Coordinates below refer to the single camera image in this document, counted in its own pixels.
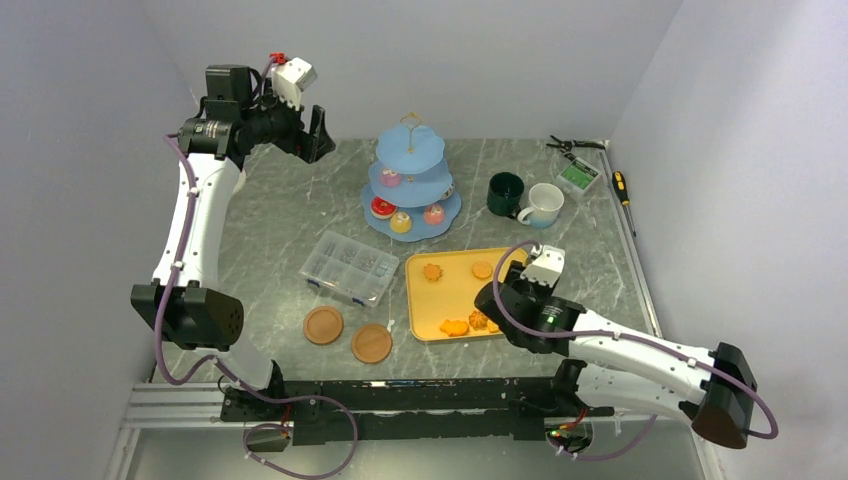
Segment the yellow cupcake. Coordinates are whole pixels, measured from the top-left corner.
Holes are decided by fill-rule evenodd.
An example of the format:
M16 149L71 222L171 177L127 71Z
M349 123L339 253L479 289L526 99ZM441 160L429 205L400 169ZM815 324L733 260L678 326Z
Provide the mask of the yellow cupcake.
M389 228L391 231L398 234L406 234L412 228L412 218L407 212L395 212L389 219Z

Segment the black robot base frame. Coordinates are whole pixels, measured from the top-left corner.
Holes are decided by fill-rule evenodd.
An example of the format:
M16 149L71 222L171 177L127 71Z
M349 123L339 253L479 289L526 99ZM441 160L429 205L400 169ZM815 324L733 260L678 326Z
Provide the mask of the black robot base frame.
M609 417L548 377L286 381L262 401L225 391L225 423L286 424L296 446L367 440L508 437L536 441L555 424Z

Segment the white chocolate drizzle donut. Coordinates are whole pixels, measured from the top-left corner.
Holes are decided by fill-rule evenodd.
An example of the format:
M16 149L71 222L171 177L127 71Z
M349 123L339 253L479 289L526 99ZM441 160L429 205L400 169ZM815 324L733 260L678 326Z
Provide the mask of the white chocolate drizzle donut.
M441 196L440 200L441 200L441 201L447 200L448 198L450 198L450 197L452 196L452 194L454 193L454 191L455 191L455 186L454 186L453 184L451 184L451 185L449 186L449 188L448 188L448 189L444 192L444 194Z

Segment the blue three-tier cake stand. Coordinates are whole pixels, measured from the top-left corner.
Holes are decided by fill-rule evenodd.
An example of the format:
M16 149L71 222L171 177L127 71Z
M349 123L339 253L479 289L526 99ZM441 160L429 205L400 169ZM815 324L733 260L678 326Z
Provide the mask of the blue three-tier cake stand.
M396 188L383 186L379 176L384 168L401 174L403 182ZM377 139L375 160L368 169L368 183L360 194L365 220L374 230L400 242L412 243L440 236L447 232L462 205L456 186L450 198L440 200L451 184L455 186L455 180L445 157L444 139L424 125L419 115L410 112ZM410 215L413 225L408 233L395 233L389 228L389 219L378 220L372 216L370 203L375 196L396 205L397 212ZM435 203L444 208L445 219L440 225L430 226L424 222L423 212Z

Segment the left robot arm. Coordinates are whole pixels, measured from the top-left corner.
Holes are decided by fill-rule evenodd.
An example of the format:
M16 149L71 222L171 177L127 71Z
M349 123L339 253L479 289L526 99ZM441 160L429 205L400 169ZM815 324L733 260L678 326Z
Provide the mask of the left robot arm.
M156 367L171 385L187 383L214 365L237 389L250 391L248 407L264 420L279 417L287 392L276 363L243 336L242 302L219 289L223 227L246 158L275 146L307 164L332 152L325 111L315 105L301 119L302 95L314 67L301 58L271 56L263 71L211 65L199 111L166 142L179 162L178 193L158 265L147 283L133 286L130 302L154 332Z

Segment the purple cupcake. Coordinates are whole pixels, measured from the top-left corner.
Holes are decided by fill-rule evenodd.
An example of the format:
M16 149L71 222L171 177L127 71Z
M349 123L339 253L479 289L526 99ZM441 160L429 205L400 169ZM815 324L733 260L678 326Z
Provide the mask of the purple cupcake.
M380 183L387 188L396 188L403 182L403 176L389 168L384 168L379 176Z

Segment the red donut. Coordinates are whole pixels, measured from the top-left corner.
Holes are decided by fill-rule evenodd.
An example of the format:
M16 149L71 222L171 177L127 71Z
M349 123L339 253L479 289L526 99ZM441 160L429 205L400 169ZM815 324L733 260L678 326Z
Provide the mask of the red donut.
M375 196L370 203L370 212L372 216L378 220L390 219L397 210L398 208L396 205L377 196Z

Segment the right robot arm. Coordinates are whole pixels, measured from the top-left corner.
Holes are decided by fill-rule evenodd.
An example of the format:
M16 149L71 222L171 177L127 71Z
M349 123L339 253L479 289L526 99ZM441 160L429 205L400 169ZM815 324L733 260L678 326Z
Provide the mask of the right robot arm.
M512 345L563 356L550 391L557 411L642 410L686 422L725 448L746 447L757 384L738 347L690 347L617 324L554 296L563 270L559 255L513 261L474 300Z

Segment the flower shaped orange cookie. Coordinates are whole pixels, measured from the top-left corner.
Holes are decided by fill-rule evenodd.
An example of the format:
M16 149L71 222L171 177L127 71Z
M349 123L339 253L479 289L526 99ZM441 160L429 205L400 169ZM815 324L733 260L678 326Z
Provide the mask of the flower shaped orange cookie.
M428 282L437 282L442 277L443 270L439 265L428 263L423 267L422 273Z

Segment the round orange biscuit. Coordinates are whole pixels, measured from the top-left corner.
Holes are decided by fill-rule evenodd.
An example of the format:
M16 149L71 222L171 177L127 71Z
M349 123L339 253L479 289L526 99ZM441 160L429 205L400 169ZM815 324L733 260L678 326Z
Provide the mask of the round orange biscuit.
M489 279L493 275L493 266L486 261L475 261L471 265L471 274L479 280Z

